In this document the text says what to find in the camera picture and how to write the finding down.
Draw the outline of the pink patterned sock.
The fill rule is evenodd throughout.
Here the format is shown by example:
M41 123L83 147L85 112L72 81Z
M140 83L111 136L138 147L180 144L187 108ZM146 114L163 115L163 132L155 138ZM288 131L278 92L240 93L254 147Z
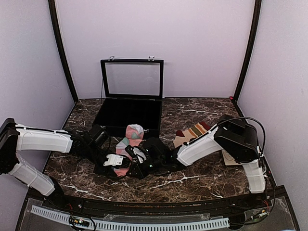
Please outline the pink patterned sock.
M119 156L116 163L119 164L121 160L121 165L116 165L113 167L114 172L118 178L125 177L130 169L130 162L132 157L125 151L125 148L130 145L132 147L139 146L143 140L144 130L143 127L138 124L128 125L126 128L125 138L122 139L116 145L116 155Z

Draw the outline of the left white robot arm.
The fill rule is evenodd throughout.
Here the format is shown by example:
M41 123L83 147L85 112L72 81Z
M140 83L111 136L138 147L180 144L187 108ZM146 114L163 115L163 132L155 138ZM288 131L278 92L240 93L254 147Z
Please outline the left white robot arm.
M102 149L109 139L105 127L95 125L89 131L50 130L17 124L7 118L0 127L0 172L9 174L28 187L49 197L58 210L68 206L68 199L56 180L44 175L19 155L19 151L39 150L71 153L90 160L103 174L124 163L118 154Z

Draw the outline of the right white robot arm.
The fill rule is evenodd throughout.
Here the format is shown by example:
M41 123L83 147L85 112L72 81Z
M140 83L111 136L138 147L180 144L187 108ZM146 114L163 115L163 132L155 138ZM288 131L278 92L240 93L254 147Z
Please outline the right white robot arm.
M223 115L205 134L173 150L159 138L149 138L141 147L128 145L125 150L132 158L128 175L143 179L159 169L180 171L199 159L224 150L243 166L251 193L245 204L255 209L264 201L266 181L260 163L263 148L259 146L257 129L247 123L249 119Z

